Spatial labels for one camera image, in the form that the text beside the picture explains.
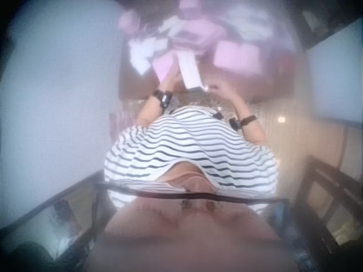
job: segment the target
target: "hand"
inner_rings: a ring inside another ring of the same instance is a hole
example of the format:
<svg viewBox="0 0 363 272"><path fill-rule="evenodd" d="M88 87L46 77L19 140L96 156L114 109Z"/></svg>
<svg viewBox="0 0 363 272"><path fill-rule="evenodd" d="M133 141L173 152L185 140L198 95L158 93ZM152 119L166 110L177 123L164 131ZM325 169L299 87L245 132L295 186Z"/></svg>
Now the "hand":
<svg viewBox="0 0 363 272"><path fill-rule="evenodd" d="M179 69L178 58L174 56L172 66L170 67L162 83L160 83L159 90L161 90L162 92L172 92L177 82L181 81L181 79L182 75Z"/></svg>
<svg viewBox="0 0 363 272"><path fill-rule="evenodd" d="M233 99L239 96L236 89L224 79L218 77L206 78L205 84L208 85L208 92L228 101L233 101Z"/></svg>

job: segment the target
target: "white wall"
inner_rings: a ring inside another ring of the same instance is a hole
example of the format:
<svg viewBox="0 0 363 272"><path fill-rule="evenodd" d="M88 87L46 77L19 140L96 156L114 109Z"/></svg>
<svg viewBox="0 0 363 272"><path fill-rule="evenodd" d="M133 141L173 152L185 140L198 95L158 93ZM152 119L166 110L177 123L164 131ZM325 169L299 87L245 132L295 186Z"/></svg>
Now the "white wall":
<svg viewBox="0 0 363 272"><path fill-rule="evenodd" d="M307 55L317 115L362 122L362 18Z"/></svg>
<svg viewBox="0 0 363 272"><path fill-rule="evenodd" d="M121 7L35 0L9 28L1 83L1 227L103 168L117 103Z"/></svg>

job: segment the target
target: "black wristband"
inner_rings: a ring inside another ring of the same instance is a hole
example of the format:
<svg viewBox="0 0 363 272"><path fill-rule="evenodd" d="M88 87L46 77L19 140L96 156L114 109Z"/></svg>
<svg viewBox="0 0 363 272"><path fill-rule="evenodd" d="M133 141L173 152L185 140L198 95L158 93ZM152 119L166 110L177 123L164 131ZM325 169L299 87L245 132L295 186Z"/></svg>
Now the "black wristband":
<svg viewBox="0 0 363 272"><path fill-rule="evenodd" d="M156 90L153 92L153 96L155 96L160 101L160 107L162 108L162 112L167 109L170 104L172 98L172 92L166 91L162 92L160 90Z"/></svg>
<svg viewBox="0 0 363 272"><path fill-rule="evenodd" d="M242 126L247 126L250 122L257 120L257 117L254 115L248 116L247 118L242 119L242 121L236 120L236 118L229 119L229 124L232 129L238 131L242 128Z"/></svg>
<svg viewBox="0 0 363 272"><path fill-rule="evenodd" d="M247 118L242 119L240 122L240 126L247 126L250 122L257 120L257 117L254 115L248 116Z"/></svg>

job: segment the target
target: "light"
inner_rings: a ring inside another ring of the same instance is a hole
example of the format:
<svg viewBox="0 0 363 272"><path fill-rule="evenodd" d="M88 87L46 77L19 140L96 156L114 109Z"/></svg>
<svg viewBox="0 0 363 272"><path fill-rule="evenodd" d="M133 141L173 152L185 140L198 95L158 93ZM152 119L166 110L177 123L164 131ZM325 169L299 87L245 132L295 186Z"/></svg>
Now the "light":
<svg viewBox="0 0 363 272"><path fill-rule="evenodd" d="M284 123L284 122L286 122L286 118L284 116L279 116L277 119L277 122Z"/></svg>

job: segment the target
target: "striped shirt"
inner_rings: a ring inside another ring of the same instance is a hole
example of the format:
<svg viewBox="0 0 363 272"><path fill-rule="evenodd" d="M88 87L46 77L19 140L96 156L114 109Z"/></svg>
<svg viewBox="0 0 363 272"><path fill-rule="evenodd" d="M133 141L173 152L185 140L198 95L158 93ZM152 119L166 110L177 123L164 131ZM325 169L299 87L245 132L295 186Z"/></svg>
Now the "striped shirt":
<svg viewBox="0 0 363 272"><path fill-rule="evenodd" d="M233 190L244 197L273 197L277 169L272 152L245 141L214 114L216 111L209 108L188 106L164 114L147 128L127 128L107 153L105 181L117 181L131 189L184 192L166 182L155 182L184 161L197 166L219 194ZM127 202L120 193L109 194L116 207Z"/></svg>

